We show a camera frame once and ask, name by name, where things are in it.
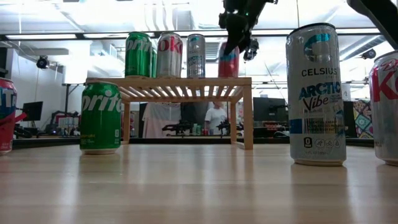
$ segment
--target security camera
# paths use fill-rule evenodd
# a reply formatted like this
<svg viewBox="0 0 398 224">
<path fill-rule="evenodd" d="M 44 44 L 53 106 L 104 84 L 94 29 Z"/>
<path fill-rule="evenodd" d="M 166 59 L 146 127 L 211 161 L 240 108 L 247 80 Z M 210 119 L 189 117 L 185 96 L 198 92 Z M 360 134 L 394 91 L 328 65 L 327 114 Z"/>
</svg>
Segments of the security camera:
<svg viewBox="0 0 398 224">
<path fill-rule="evenodd" d="M 47 69 L 50 66 L 50 62 L 47 56 L 40 56 L 36 63 L 37 68 Z"/>
</svg>

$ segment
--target person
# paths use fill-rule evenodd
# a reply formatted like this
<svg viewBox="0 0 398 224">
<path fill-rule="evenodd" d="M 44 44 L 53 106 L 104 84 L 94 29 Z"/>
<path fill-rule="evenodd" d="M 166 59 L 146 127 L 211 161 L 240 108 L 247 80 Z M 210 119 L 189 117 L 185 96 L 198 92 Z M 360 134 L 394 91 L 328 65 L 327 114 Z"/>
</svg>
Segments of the person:
<svg viewBox="0 0 398 224">
<path fill-rule="evenodd" d="M 210 108 L 205 117 L 205 128 L 207 130 L 213 130 L 213 134 L 221 134 L 221 130 L 217 128 L 218 125 L 224 120 L 227 119 L 227 114 L 225 110 L 222 108 L 222 102 L 213 102 L 214 107 Z"/>
</svg>

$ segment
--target green sprite can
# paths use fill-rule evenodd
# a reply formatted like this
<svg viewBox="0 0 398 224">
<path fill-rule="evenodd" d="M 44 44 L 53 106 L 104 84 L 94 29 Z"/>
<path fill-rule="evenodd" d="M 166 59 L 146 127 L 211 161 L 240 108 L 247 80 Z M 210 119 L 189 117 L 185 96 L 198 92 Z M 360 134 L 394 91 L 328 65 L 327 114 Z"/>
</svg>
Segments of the green sprite can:
<svg viewBox="0 0 398 224">
<path fill-rule="evenodd" d="M 155 48 L 152 48 L 152 74 L 151 78 L 156 78 L 156 60 L 157 60 L 157 52 Z"/>
<path fill-rule="evenodd" d="M 120 147 L 121 95 L 108 82 L 88 82 L 81 99 L 80 149 L 112 154 Z"/>
<path fill-rule="evenodd" d="M 131 32 L 126 39 L 124 74 L 150 78 L 152 72 L 152 42 L 149 35 Z"/>
</svg>

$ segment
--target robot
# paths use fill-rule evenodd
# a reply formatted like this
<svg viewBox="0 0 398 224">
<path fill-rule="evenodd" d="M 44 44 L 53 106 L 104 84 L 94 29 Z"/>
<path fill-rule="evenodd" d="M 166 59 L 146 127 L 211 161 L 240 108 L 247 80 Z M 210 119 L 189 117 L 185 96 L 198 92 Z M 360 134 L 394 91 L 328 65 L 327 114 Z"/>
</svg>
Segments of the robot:
<svg viewBox="0 0 398 224">
<path fill-rule="evenodd" d="M 224 0 L 224 13 L 219 15 L 218 24 L 228 31 L 224 54 L 228 55 L 238 46 L 244 51 L 244 59 L 252 60 L 257 55 L 259 44 L 251 38 L 251 31 L 266 3 L 277 4 L 278 0 Z M 398 49 L 398 12 L 390 0 L 347 0 L 358 13 L 367 16 L 394 49 Z"/>
</svg>

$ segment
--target white shirt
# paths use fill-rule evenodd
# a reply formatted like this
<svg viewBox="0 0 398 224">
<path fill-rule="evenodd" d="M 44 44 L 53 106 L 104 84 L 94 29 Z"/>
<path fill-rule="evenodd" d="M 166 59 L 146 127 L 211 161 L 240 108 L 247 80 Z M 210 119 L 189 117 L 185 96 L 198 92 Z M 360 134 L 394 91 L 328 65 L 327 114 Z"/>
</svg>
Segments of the white shirt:
<svg viewBox="0 0 398 224">
<path fill-rule="evenodd" d="M 221 134 L 221 130 L 219 130 L 217 126 L 219 126 L 220 123 L 226 119 L 227 115 L 223 108 L 218 108 L 218 109 L 210 108 L 207 111 L 205 117 L 205 121 L 210 122 L 209 129 L 212 129 L 214 134 Z"/>
</svg>

